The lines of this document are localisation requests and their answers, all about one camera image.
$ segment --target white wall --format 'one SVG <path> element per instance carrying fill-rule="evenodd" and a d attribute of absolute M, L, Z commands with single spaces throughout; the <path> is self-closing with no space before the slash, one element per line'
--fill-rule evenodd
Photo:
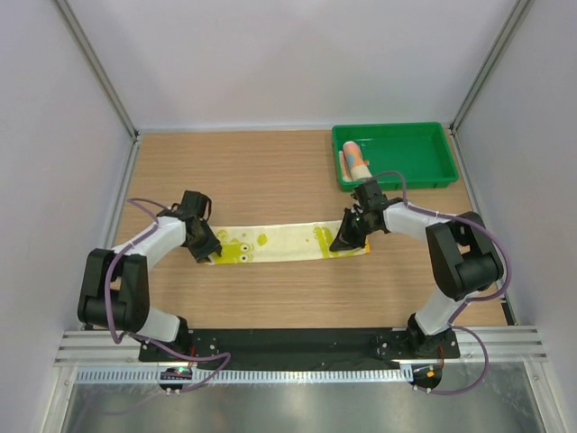
<path fill-rule="evenodd" d="M 139 128 L 454 119 L 514 0 L 71 0 Z"/>
<path fill-rule="evenodd" d="M 130 140 L 48 0 L 0 2 L 0 425 L 38 431 Z"/>
<path fill-rule="evenodd" d="M 483 213 L 513 258 L 514 310 L 538 326 L 567 408 L 577 407 L 575 22 L 574 1 L 535 2 L 459 131 Z"/>

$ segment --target green tray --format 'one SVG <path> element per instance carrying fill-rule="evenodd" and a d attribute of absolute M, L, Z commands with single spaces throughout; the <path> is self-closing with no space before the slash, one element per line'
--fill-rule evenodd
<path fill-rule="evenodd" d="M 349 141 L 361 147 L 373 175 L 400 171 L 410 189 L 445 188 L 459 179 L 443 127 L 437 122 L 338 125 L 333 128 L 333 148 L 336 175 L 343 191 L 351 191 L 362 183 L 343 180 L 339 151 Z M 378 182 L 385 190 L 401 189 L 395 176 L 384 176 Z"/>

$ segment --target towel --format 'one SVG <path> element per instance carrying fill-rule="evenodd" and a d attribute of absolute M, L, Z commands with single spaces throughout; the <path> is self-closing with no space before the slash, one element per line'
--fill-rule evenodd
<path fill-rule="evenodd" d="M 329 246 L 341 221 L 275 226 L 213 227 L 222 256 L 211 254 L 210 264 L 297 262 L 351 257 L 369 252 L 364 248 L 333 253 Z"/>

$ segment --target wooden tabletop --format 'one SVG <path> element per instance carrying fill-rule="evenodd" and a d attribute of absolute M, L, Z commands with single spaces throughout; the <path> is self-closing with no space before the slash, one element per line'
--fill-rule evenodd
<path fill-rule="evenodd" d="M 328 131 L 145 135 L 128 197 L 169 205 L 185 189 L 213 200 L 213 226 L 336 220 L 351 205 L 336 181 Z M 410 190 L 409 199 L 444 212 L 471 209 L 461 180 Z M 149 223 L 126 206 L 117 243 Z M 223 266 L 196 264 L 179 248 L 151 271 L 151 302 L 191 327 L 405 326 L 435 286 L 427 247 L 382 233 L 370 244 L 371 253 L 352 258 Z M 506 324 L 498 301 L 468 307 L 457 323 Z"/>

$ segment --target yellow frog print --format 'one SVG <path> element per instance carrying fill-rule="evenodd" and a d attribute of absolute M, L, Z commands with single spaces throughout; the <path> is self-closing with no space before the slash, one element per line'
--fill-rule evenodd
<path fill-rule="evenodd" d="M 328 227 L 315 227 L 313 232 L 315 232 L 315 239 L 318 242 L 324 259 L 330 259 L 331 257 L 351 257 L 359 251 L 357 248 L 351 251 L 333 252 L 329 250 L 329 247 L 334 241 L 331 230 Z"/>
<path fill-rule="evenodd" d="M 250 263 L 254 259 L 252 251 L 254 245 L 239 241 L 236 237 L 228 239 L 228 232 L 220 230 L 216 233 L 216 237 L 223 246 L 223 251 L 220 256 L 212 254 L 210 256 L 211 262 L 214 264 L 233 264 L 233 263 Z M 258 237 L 257 243 L 264 245 L 267 243 L 267 236 L 262 234 Z"/>

